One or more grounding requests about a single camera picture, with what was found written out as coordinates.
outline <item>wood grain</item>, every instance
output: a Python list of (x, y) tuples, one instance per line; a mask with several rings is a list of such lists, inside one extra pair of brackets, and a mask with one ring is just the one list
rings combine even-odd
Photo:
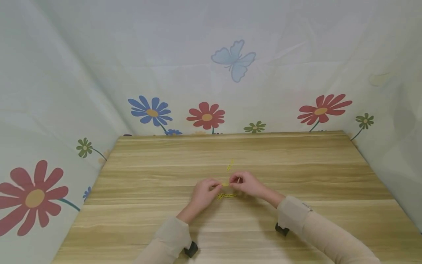
[[(422, 236), (340, 131), (121, 137), (53, 263), (132, 263), (197, 181), (226, 182), (236, 170), (306, 201), (383, 263), (421, 263)], [(276, 233), (275, 213), (245, 195), (214, 201), (190, 227), (200, 251), (176, 263), (331, 263)]]

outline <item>small blue flower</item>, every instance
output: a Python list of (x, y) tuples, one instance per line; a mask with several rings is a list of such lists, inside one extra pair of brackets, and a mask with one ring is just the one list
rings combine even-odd
[(160, 126), (160, 123), (167, 125), (166, 120), (172, 121), (173, 118), (165, 116), (165, 114), (171, 113), (170, 110), (165, 109), (168, 106), (168, 103), (160, 103), (158, 97), (154, 97), (151, 100), (151, 106), (149, 106), (148, 101), (142, 95), (139, 96), (141, 102), (136, 101), (135, 99), (128, 99), (128, 102), (134, 106), (132, 107), (131, 113), (134, 117), (143, 117), (139, 121), (143, 124), (153, 121), (155, 126)]
[(91, 193), (91, 186), (88, 187), (88, 190), (85, 191), (84, 196), (82, 196), (82, 198), (84, 199), (84, 201), (87, 200), (88, 195)]
[(175, 129), (169, 129), (168, 131), (166, 131), (165, 133), (167, 136), (172, 136), (172, 135), (181, 135), (183, 134), (182, 132), (180, 132), (179, 130), (175, 130)]

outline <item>green flower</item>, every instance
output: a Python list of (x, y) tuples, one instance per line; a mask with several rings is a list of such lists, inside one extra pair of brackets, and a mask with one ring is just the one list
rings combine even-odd
[(245, 132), (251, 132), (251, 131), (252, 133), (261, 132), (265, 130), (264, 127), (267, 125), (267, 124), (261, 124), (261, 123), (262, 123), (261, 121), (258, 121), (256, 125), (254, 125), (253, 123), (250, 123), (249, 124), (250, 126), (244, 127), (243, 129), (245, 130)]
[(356, 121), (359, 122), (359, 127), (362, 129), (368, 129), (370, 125), (373, 125), (373, 116), (369, 116), (368, 113), (365, 113), (365, 116), (358, 115)]
[(84, 140), (82, 141), (82, 139), (78, 140), (79, 144), (81, 144), (80, 146), (77, 146), (76, 149), (80, 150), (79, 152), (79, 156), (81, 158), (86, 158), (88, 156), (88, 154), (92, 153), (92, 146), (91, 146), (91, 142), (88, 142), (87, 138), (84, 138)]

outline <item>butterfly wing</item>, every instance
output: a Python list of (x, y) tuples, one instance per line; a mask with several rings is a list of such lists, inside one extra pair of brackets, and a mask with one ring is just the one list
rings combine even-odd
[(245, 76), (245, 73), (248, 71), (248, 66), (251, 65), (255, 60), (255, 52), (250, 52), (238, 59), (232, 67), (232, 79), (235, 82), (240, 82), (240, 79)]
[(211, 60), (218, 64), (231, 65), (237, 58), (233, 59), (227, 48), (217, 50), (214, 55), (211, 56)]
[(233, 59), (237, 60), (240, 57), (240, 51), (243, 48), (243, 45), (245, 44), (245, 41), (243, 39), (239, 41), (235, 41), (233, 43), (233, 46), (230, 47), (230, 55)]

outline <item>hand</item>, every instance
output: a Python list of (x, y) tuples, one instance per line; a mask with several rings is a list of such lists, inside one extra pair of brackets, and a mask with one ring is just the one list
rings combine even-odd
[(193, 189), (190, 204), (199, 210), (207, 208), (221, 190), (221, 182), (208, 178), (198, 182)]
[(229, 179), (230, 187), (257, 198), (263, 198), (268, 188), (248, 171), (235, 172)]
[(275, 208), (286, 198), (284, 195), (263, 185), (254, 175), (248, 171), (235, 172), (229, 179), (230, 187), (245, 192), (251, 196), (261, 198)]
[(193, 189), (190, 202), (176, 217), (190, 224), (200, 212), (212, 203), (221, 187), (221, 182), (211, 178), (198, 182)]

